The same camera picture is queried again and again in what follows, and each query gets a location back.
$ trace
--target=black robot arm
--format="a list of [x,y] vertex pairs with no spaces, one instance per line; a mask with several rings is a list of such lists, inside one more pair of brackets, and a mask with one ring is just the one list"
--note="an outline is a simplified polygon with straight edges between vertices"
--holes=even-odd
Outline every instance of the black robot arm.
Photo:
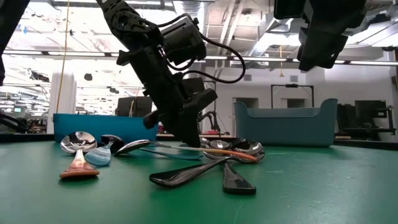
[[217,133],[221,133],[221,128],[220,128],[220,126],[218,125],[218,122],[217,122],[217,113],[215,111],[209,111],[209,112],[207,112],[205,114],[199,114],[198,122],[203,121],[205,118],[209,119],[210,126],[211,126],[212,130],[217,131]]
[[112,34],[129,50],[119,52],[117,64],[131,64],[146,89],[144,94],[149,95],[157,107],[145,117],[145,127],[153,128],[161,121],[166,131],[176,138],[199,147],[197,114],[213,102],[217,94],[207,89],[189,98],[181,84],[183,74],[172,75],[168,68],[169,61],[179,65],[206,57],[197,20],[183,15],[159,25],[170,25],[161,32],[159,26],[141,18],[123,0],[97,2]]

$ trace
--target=green tabletop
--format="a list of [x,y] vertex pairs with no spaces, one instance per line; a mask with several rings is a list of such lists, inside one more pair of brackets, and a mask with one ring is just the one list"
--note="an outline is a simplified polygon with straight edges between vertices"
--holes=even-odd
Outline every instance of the green tabletop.
[[54,142],[0,144],[0,223],[397,223],[398,152],[266,147],[233,167],[256,195],[222,191],[215,167],[177,189],[149,174],[192,166],[161,156],[115,157],[97,179],[62,181],[73,156]]

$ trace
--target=blue plastic tub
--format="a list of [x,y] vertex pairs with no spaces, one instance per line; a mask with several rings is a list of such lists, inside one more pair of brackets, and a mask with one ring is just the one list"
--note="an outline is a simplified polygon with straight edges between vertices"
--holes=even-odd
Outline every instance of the blue plastic tub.
[[74,131],[86,131],[100,142],[104,134],[119,136],[124,142],[132,142],[141,139],[156,140],[157,125],[152,129],[146,129],[144,118],[82,115],[82,114],[54,114],[55,141],[61,140]]
[[337,100],[320,108],[247,109],[234,104],[236,136],[268,145],[329,147],[333,144]]

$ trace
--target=monitor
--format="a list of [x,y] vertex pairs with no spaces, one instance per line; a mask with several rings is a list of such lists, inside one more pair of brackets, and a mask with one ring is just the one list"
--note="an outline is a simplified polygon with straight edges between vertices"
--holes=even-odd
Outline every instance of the monitor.
[[355,112],[360,122],[370,122],[373,118],[387,118],[385,100],[356,100]]
[[148,96],[138,96],[138,97],[125,97],[119,98],[118,108],[116,109],[116,115],[118,116],[129,116],[130,107],[132,104],[132,116],[134,117],[144,117],[152,111],[152,99]]

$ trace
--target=metal spoon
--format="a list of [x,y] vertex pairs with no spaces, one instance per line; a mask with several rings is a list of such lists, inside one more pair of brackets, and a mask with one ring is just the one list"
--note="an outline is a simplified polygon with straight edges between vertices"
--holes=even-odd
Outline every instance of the metal spoon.
[[129,144],[123,146],[122,148],[120,148],[118,151],[115,152],[115,155],[119,155],[119,154],[125,154],[131,151],[134,151],[136,149],[142,150],[142,151],[146,151],[146,152],[150,152],[150,153],[154,153],[154,154],[158,154],[158,155],[162,155],[162,156],[167,156],[173,159],[185,159],[185,160],[198,160],[202,158],[202,155],[199,156],[179,156],[179,155],[175,155],[175,154],[169,154],[166,152],[158,152],[158,151],[153,151],[150,149],[145,149],[143,147],[149,146],[152,142],[149,140],[138,140],[138,141],[134,141],[134,142],[130,142]]
[[74,154],[78,149],[89,152],[97,147],[95,138],[87,132],[77,131],[70,133],[61,141],[61,149],[69,154]]
[[167,148],[171,148],[171,149],[180,149],[180,150],[188,150],[188,151],[200,151],[200,152],[206,151],[206,152],[214,152],[214,153],[220,153],[220,154],[235,155],[235,156],[239,156],[239,157],[243,157],[243,158],[249,159],[251,161],[257,161],[257,159],[254,156],[250,156],[248,154],[241,153],[241,152],[226,151],[226,150],[221,150],[221,149],[168,146],[168,145],[161,144],[161,143],[155,142],[155,141],[150,141],[150,140],[138,140],[138,141],[131,142],[131,143],[127,144],[128,146],[125,145],[124,147],[119,149],[119,151],[117,151],[115,153],[115,155],[122,154],[122,153],[127,153],[127,152],[130,152],[132,150],[148,146],[150,144],[156,144],[158,146],[167,147]]
[[[253,150],[255,144],[247,142],[245,139],[238,139],[233,142],[226,142],[221,140],[215,141],[207,141],[207,145],[217,149],[230,149],[230,150],[242,150],[237,149],[236,147],[251,147],[245,149],[246,152],[248,150]],[[220,155],[212,154],[208,152],[203,152],[207,158],[210,159],[219,159]],[[224,170],[224,179],[223,179],[223,191],[228,194],[255,194],[256,187],[250,184],[247,180],[245,180],[241,175],[239,175],[228,162],[223,163]]]
[[[246,151],[245,153],[250,153],[256,157],[257,161],[264,158],[264,148],[258,142],[253,142],[253,147],[250,149],[239,149],[241,151]],[[161,172],[157,174],[151,174],[149,180],[159,186],[174,188],[179,187],[187,182],[198,177],[200,174],[206,172],[207,170],[217,166],[218,164],[224,163],[228,160],[235,160],[239,162],[245,162],[246,160],[240,159],[236,156],[224,156],[213,160],[207,164],[199,164],[191,167],[186,167],[178,170],[171,170],[167,172]]]
[[76,152],[76,156],[69,167],[60,174],[60,178],[100,174],[98,170],[92,168],[85,161],[83,156],[84,150],[89,151],[96,147],[97,142],[95,141],[95,138],[86,132],[77,131],[65,136],[61,142],[62,150],[68,153]]
[[101,136],[105,146],[91,150],[85,155],[86,161],[93,166],[108,166],[111,163],[111,151],[117,151],[124,146],[124,141],[114,135],[107,134]]

